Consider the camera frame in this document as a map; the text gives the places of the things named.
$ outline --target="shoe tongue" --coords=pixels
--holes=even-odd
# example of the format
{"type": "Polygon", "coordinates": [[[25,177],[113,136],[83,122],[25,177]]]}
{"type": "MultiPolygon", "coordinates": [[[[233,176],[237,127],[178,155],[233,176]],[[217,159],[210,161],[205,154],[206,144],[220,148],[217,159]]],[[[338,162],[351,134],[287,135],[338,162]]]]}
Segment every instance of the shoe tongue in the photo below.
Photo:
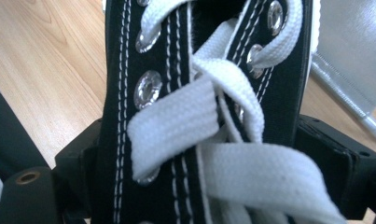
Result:
{"type": "Polygon", "coordinates": [[[244,0],[199,0],[192,9],[193,52],[210,37],[224,21],[237,18],[243,10],[244,0]]]}

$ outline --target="shoelace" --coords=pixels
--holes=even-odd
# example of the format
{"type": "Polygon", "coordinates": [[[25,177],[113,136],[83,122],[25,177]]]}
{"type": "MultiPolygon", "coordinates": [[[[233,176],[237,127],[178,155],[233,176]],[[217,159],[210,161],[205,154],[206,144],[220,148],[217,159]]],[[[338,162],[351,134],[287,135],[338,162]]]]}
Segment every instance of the shoelace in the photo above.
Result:
{"type": "MultiPolygon", "coordinates": [[[[161,22],[186,2],[151,0],[141,20],[142,43],[150,44],[161,22]]],[[[281,63],[295,47],[301,1],[286,3],[286,25],[255,55],[256,68],[281,63]]],[[[218,204],[211,214],[215,223],[288,223],[286,215],[296,223],[345,223],[313,161],[296,150],[262,144],[264,118],[258,99],[238,64],[224,59],[238,25],[234,20],[222,23],[191,56],[191,70],[201,77],[132,118],[128,125],[132,178],[143,179],[173,156],[197,146],[202,189],[208,200],[218,204]],[[243,126],[252,143],[243,143],[225,93],[243,109],[243,126]],[[217,122],[216,96],[226,123],[222,128],[217,122]],[[227,138],[233,143],[225,143],[227,138]]]]}

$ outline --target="white stitching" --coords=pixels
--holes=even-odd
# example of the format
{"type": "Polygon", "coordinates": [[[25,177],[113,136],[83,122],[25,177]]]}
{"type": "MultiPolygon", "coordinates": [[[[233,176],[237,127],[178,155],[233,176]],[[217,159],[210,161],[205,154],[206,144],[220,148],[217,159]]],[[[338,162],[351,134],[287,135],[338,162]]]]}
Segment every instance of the white stitching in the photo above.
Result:
{"type": "Polygon", "coordinates": [[[120,208],[121,208],[121,195],[123,191],[123,166],[124,166],[124,147],[126,142],[126,126],[127,126],[127,76],[128,76],[128,61],[129,61],[129,39],[130,39],[130,21],[131,21],[131,2],[130,0],[125,1],[123,5],[122,21],[121,21],[121,36],[120,36],[120,53],[119,53],[119,74],[118,74],[118,157],[117,157],[117,173],[116,173],[116,184],[115,184],[115,199],[114,199],[114,222],[120,222],[120,208]],[[126,4],[128,3],[129,16],[127,18],[127,36],[126,36],[126,50],[123,50],[123,37],[124,37],[124,21],[126,19],[126,4]],[[122,52],[126,52],[125,60],[125,71],[124,71],[124,111],[123,111],[123,134],[121,136],[121,70],[122,70],[122,52]]]}
{"type": "Polygon", "coordinates": [[[176,190],[176,173],[175,173],[175,162],[173,159],[173,162],[171,164],[171,171],[173,173],[173,195],[174,195],[174,210],[175,210],[175,215],[176,215],[176,223],[180,224],[181,223],[181,214],[179,212],[179,205],[178,205],[178,200],[177,200],[177,190],[176,190]]]}
{"type": "MultiPolygon", "coordinates": [[[[166,60],[166,66],[167,66],[167,92],[171,92],[171,74],[170,74],[170,46],[171,46],[171,40],[170,40],[170,34],[171,34],[171,28],[170,28],[170,17],[167,17],[167,60],[166,60]]],[[[173,173],[173,196],[174,196],[174,211],[176,215],[176,223],[181,223],[181,214],[179,211],[179,205],[178,205],[178,191],[176,189],[176,173],[175,173],[175,162],[173,159],[173,162],[171,164],[171,170],[173,173]]]]}
{"type": "Polygon", "coordinates": [[[171,45],[171,40],[170,40],[170,17],[167,17],[167,60],[166,60],[166,66],[167,66],[167,92],[171,92],[171,74],[170,74],[170,45],[171,45]]]}
{"type": "Polygon", "coordinates": [[[267,87],[269,86],[270,79],[272,79],[272,71],[274,70],[274,67],[272,67],[272,70],[270,71],[270,76],[267,79],[266,86],[264,87],[263,93],[261,94],[259,98],[259,103],[261,103],[261,100],[263,99],[264,94],[266,93],[267,87]]]}
{"type": "MultiPolygon", "coordinates": [[[[243,35],[241,37],[241,40],[243,40],[245,38],[245,32],[248,30],[249,26],[251,25],[251,20],[254,18],[255,14],[257,12],[258,5],[259,5],[259,0],[255,4],[254,11],[252,12],[251,16],[249,17],[248,24],[246,24],[246,26],[245,26],[245,29],[244,29],[243,35]]],[[[237,48],[234,51],[234,55],[233,55],[232,61],[234,61],[236,59],[236,57],[237,57],[237,50],[240,48],[241,43],[242,43],[242,41],[240,41],[238,43],[237,48]]]]}
{"type": "Polygon", "coordinates": [[[188,214],[189,214],[189,223],[193,223],[193,212],[191,209],[191,203],[190,203],[190,192],[188,189],[188,167],[187,163],[185,161],[185,156],[182,156],[182,167],[184,170],[184,189],[185,193],[187,194],[187,197],[185,199],[185,203],[187,205],[188,214]]]}
{"type": "Polygon", "coordinates": [[[263,87],[264,80],[266,79],[267,75],[269,74],[269,71],[270,71],[269,69],[266,69],[266,71],[264,72],[264,76],[263,76],[263,78],[260,81],[259,89],[257,91],[257,98],[258,98],[258,96],[260,94],[260,91],[261,91],[261,89],[263,87]]]}
{"type": "Polygon", "coordinates": [[[179,29],[181,28],[181,24],[179,22],[179,9],[176,11],[176,59],[177,59],[177,66],[176,66],[176,72],[178,73],[178,87],[180,88],[182,86],[181,84],[181,46],[179,44],[181,34],[179,33],[179,29]]]}
{"type": "MultiPolygon", "coordinates": [[[[257,25],[258,25],[260,15],[261,15],[261,13],[263,12],[264,5],[266,4],[266,2],[267,2],[267,0],[264,0],[263,4],[262,4],[262,6],[261,6],[261,9],[260,9],[260,11],[259,11],[259,13],[258,13],[258,17],[257,17],[257,19],[255,20],[254,26],[252,27],[251,31],[249,32],[248,37],[246,38],[246,41],[245,41],[245,43],[244,43],[243,52],[240,54],[241,56],[243,56],[243,55],[245,54],[246,46],[248,45],[248,42],[249,42],[249,37],[254,33],[255,28],[256,28],[257,25]]],[[[239,60],[238,60],[238,62],[237,62],[237,66],[240,65],[240,63],[241,63],[241,61],[242,61],[242,58],[243,58],[243,57],[240,57],[240,58],[239,58],[239,60]]]]}

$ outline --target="metal eyelet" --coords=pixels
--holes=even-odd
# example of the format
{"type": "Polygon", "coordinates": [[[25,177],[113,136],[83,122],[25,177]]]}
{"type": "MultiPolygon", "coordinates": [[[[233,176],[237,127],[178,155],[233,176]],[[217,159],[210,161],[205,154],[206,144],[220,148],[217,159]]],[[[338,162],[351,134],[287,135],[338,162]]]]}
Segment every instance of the metal eyelet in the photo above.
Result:
{"type": "Polygon", "coordinates": [[[143,187],[148,186],[150,183],[155,181],[155,179],[158,177],[159,173],[160,173],[160,168],[157,168],[156,170],[154,170],[152,173],[150,173],[145,178],[137,179],[135,182],[137,182],[137,184],[139,184],[143,187]]]}
{"type": "Polygon", "coordinates": [[[241,123],[243,123],[244,122],[244,110],[243,110],[243,108],[240,105],[235,104],[234,105],[234,112],[236,112],[238,120],[241,123]]]}
{"type": "Polygon", "coordinates": [[[283,27],[284,11],[278,1],[272,1],[267,12],[267,27],[272,35],[278,35],[283,27]]]}
{"type": "Polygon", "coordinates": [[[140,7],[146,7],[147,5],[149,5],[149,3],[150,3],[150,0],[137,0],[137,4],[140,7]]]}
{"type": "Polygon", "coordinates": [[[134,103],[137,109],[141,110],[155,103],[159,98],[161,86],[161,76],[158,72],[153,70],[145,72],[138,80],[134,91],[134,103]]]}
{"type": "Polygon", "coordinates": [[[252,46],[252,48],[248,52],[248,56],[246,59],[246,66],[248,68],[249,73],[253,76],[253,78],[257,79],[263,75],[263,68],[255,68],[254,66],[254,58],[255,56],[263,49],[259,44],[252,46]]]}
{"type": "Polygon", "coordinates": [[[145,53],[148,52],[152,47],[156,44],[160,37],[161,28],[156,32],[154,36],[148,39],[148,41],[145,41],[145,37],[142,35],[142,30],[139,32],[137,39],[135,41],[135,49],[139,53],[145,53]]]}

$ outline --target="wooden floor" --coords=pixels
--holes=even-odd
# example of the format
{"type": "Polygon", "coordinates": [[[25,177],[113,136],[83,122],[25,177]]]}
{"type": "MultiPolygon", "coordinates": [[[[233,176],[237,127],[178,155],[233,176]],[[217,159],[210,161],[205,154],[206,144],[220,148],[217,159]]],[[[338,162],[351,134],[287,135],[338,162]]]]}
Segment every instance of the wooden floor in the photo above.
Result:
{"type": "MultiPolygon", "coordinates": [[[[51,167],[102,116],[105,70],[100,0],[0,0],[0,91],[51,167]]],[[[376,150],[375,139],[311,78],[301,113],[376,150]]]]}

